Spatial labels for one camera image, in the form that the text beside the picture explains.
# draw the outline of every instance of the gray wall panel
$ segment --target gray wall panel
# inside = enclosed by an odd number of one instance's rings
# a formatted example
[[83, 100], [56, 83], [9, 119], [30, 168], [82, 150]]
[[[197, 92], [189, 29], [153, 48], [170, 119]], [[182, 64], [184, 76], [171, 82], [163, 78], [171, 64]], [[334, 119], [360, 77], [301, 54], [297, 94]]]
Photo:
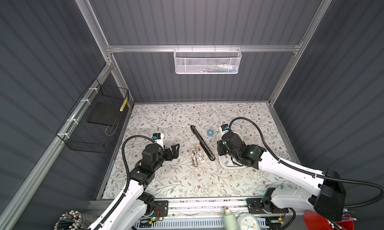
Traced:
[[[275, 105], [303, 165], [384, 184], [383, 43], [384, 0], [332, 2]], [[347, 203], [377, 194], [345, 187]], [[384, 217], [383, 207], [353, 209], [357, 227]]]
[[110, 45], [297, 44], [321, 0], [90, 0]]
[[[74, 0], [0, 0], [0, 31], [2, 212], [105, 61]], [[15, 229], [51, 229], [63, 211], [85, 209], [111, 155], [65, 147]]]
[[292, 56], [243, 53], [238, 74], [176, 74], [172, 53], [114, 53], [135, 102], [268, 100]]

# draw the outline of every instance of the black wire basket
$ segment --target black wire basket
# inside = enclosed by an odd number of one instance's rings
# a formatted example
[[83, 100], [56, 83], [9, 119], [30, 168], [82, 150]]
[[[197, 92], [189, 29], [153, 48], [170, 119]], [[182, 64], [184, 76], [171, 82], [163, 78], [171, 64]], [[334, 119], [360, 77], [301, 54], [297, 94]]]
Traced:
[[80, 100], [79, 112], [66, 120], [70, 125], [66, 132], [56, 132], [74, 151], [108, 153], [114, 151], [127, 117], [128, 89], [99, 84], [87, 100]]

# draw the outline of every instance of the glue bottle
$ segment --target glue bottle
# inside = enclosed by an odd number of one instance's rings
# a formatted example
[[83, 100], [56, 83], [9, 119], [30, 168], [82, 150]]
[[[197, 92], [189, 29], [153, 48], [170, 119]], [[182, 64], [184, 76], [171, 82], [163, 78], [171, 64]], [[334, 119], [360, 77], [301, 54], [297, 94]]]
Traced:
[[238, 230], [236, 217], [228, 208], [225, 210], [223, 222], [225, 225], [225, 230]]

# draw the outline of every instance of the white mesh basket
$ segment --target white mesh basket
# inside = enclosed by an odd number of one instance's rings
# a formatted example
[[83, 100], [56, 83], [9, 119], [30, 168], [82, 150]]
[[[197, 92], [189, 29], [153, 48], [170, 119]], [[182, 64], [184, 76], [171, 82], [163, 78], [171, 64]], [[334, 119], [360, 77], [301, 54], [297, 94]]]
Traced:
[[239, 48], [175, 48], [173, 56], [177, 74], [237, 74], [241, 51]]

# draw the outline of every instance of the red container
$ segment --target red container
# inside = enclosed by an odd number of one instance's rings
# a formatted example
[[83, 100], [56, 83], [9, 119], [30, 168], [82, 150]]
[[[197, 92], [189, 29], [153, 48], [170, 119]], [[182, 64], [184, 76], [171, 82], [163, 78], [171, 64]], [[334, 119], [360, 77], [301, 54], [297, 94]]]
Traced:
[[[334, 228], [328, 224], [328, 221], [324, 217], [314, 211], [308, 210], [304, 213], [304, 222], [309, 230], [334, 230]], [[339, 225], [347, 228], [348, 230], [355, 229], [353, 221], [342, 222], [339, 223]]]

